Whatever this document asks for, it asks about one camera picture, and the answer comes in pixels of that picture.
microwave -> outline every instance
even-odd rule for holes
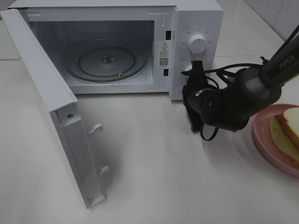
[[[50,115],[87,208],[104,201],[75,94],[168,92],[182,99],[192,60],[212,68],[215,0],[17,0],[2,19]]]

